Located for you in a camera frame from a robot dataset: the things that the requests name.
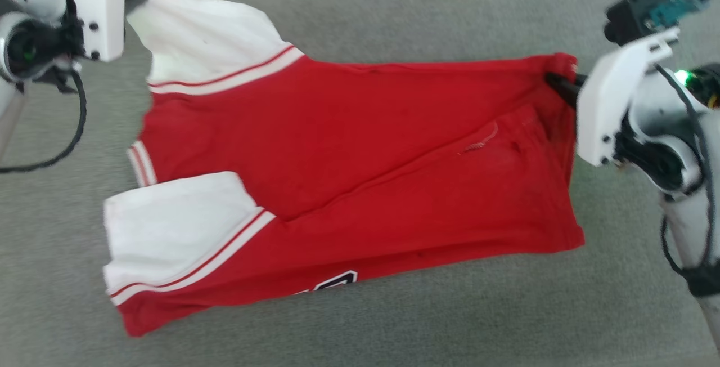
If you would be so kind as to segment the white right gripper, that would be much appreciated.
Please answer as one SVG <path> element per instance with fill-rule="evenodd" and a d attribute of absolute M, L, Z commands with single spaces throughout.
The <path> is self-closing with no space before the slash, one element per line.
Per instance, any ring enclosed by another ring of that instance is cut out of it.
<path fill-rule="evenodd" d="M 604 138 L 620 130 L 632 99 L 640 90 L 650 68 L 673 56 L 670 43 L 681 30 L 670 28 L 661 33 L 628 42 L 600 57 L 591 73 L 577 74 L 574 80 L 547 73 L 546 84 L 571 108 L 577 107 L 578 155 L 592 166 L 602 166 L 614 154 Z"/>

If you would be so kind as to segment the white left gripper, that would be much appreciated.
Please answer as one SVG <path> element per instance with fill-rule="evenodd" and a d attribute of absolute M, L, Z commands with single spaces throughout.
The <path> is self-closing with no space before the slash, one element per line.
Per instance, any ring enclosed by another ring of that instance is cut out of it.
<path fill-rule="evenodd" d="M 77 18 L 84 23 L 83 49 L 87 57 L 110 62 L 124 51 L 124 15 L 147 0 L 73 0 Z"/>

